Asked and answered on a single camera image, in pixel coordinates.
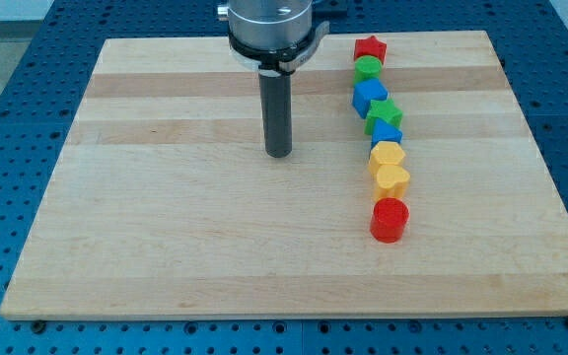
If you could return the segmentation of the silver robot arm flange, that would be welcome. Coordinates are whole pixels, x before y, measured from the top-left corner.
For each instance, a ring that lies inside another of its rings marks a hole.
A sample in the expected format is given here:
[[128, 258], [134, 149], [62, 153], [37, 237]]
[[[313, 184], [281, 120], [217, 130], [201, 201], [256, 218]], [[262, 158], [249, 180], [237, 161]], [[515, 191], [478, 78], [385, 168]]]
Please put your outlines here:
[[236, 59], [266, 77], [294, 73], [330, 30], [328, 21], [313, 24], [312, 0], [228, 0], [216, 7], [216, 17], [228, 26]]

